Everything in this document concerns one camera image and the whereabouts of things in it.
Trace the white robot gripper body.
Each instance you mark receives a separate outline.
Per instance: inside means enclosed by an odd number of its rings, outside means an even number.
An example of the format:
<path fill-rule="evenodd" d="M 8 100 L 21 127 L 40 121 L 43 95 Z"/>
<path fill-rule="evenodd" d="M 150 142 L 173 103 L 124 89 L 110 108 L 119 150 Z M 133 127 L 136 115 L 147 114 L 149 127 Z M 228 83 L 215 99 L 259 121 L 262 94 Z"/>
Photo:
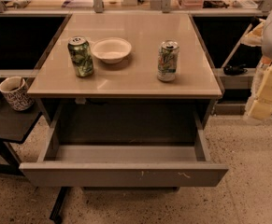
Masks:
<path fill-rule="evenodd" d="M 248 108 L 251 106 L 251 102 L 253 101 L 256 92 L 260 86 L 261 80 L 263 78 L 264 70 L 272 64 L 272 60 L 263 56 L 260 62 L 258 63 L 255 71 L 255 75 L 253 77 L 252 85 L 251 85 L 251 96 L 248 99 L 245 106 L 245 115 L 247 116 Z"/>

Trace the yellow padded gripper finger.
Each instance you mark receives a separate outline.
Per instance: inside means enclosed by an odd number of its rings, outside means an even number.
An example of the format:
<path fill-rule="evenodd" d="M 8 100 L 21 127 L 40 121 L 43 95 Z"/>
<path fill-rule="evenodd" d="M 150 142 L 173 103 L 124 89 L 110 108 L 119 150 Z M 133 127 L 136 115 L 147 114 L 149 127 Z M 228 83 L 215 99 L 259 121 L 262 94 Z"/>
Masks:
<path fill-rule="evenodd" d="M 272 115 L 272 64 L 264 70 L 256 95 L 248 108 L 247 116 L 264 120 Z"/>

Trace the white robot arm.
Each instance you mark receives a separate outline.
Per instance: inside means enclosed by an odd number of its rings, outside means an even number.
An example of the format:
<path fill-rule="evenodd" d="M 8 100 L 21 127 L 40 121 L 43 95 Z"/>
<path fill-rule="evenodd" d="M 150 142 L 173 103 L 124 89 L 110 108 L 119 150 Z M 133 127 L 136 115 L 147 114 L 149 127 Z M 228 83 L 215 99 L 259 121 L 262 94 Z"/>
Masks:
<path fill-rule="evenodd" d="M 251 47 L 259 46 L 262 50 L 244 113 L 249 124 L 258 124 L 272 115 L 272 11 L 240 42 Z"/>

